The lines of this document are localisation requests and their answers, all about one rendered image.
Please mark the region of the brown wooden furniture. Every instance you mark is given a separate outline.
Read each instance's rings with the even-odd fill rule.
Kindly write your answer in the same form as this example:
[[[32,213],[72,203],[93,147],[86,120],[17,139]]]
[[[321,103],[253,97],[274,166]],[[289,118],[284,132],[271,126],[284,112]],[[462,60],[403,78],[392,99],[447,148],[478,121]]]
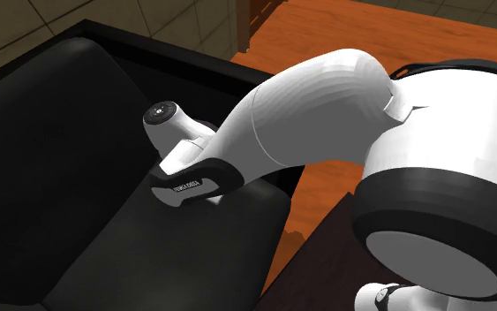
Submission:
[[[279,5],[289,0],[235,0],[237,51],[246,53],[250,40]]]

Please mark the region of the black sofa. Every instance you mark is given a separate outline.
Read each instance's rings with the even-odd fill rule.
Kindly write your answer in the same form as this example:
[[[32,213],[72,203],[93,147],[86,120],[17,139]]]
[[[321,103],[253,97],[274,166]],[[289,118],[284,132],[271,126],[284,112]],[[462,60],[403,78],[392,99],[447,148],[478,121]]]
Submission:
[[[0,311],[253,311],[302,169],[172,208],[142,116],[217,127],[266,78],[89,20],[0,68]]]

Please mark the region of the dark wooden robot stand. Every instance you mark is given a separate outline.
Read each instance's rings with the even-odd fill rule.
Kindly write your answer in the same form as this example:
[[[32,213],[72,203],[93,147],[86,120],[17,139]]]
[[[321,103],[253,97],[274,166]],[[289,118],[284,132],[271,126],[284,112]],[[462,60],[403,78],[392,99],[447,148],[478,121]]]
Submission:
[[[354,311],[360,287],[409,282],[376,261],[355,238],[350,208],[338,201],[263,293],[253,311]]]

